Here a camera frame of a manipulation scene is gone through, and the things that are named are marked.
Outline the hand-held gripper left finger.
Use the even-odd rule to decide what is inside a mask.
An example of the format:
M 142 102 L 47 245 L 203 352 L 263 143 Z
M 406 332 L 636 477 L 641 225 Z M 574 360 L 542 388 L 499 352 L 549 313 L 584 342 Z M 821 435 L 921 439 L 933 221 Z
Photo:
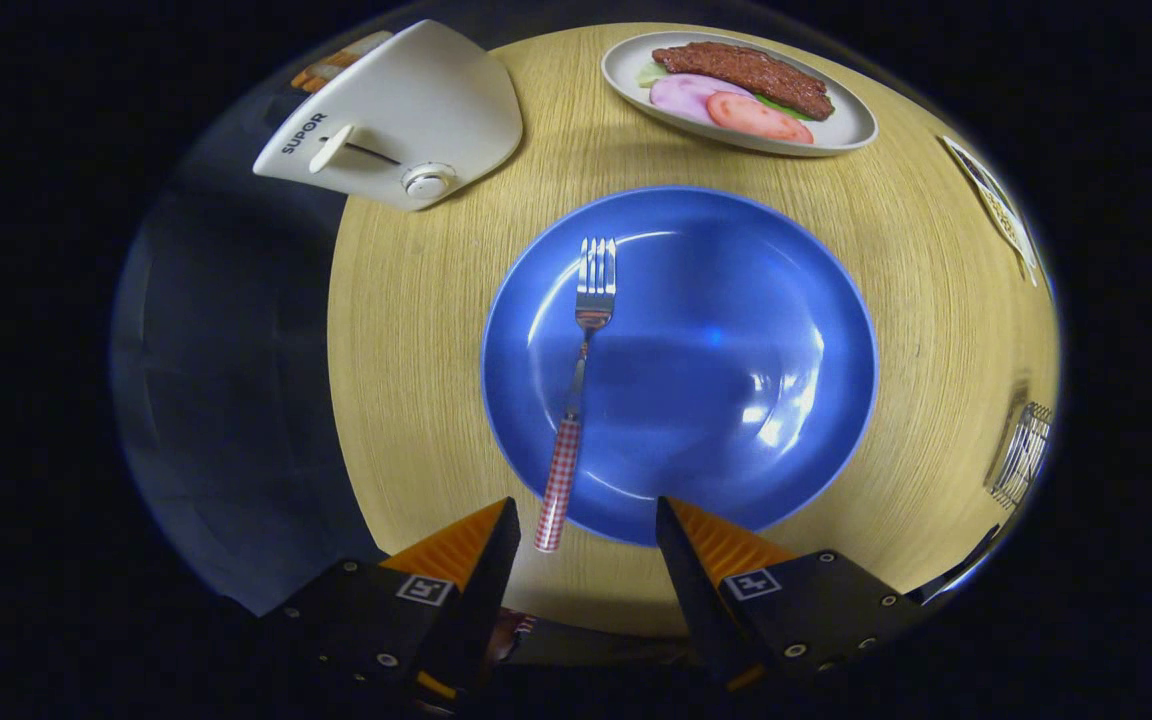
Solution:
M 511 497 L 380 562 L 342 559 L 259 619 L 323 700 L 461 706 L 482 684 L 520 546 Z

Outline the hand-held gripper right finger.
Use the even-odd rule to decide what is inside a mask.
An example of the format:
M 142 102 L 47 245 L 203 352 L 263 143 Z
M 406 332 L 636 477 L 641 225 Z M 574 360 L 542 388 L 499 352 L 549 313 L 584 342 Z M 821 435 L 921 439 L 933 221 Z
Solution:
M 727 692 L 829 679 L 929 616 L 838 550 L 791 553 L 679 498 L 655 505 L 655 543 L 687 630 Z

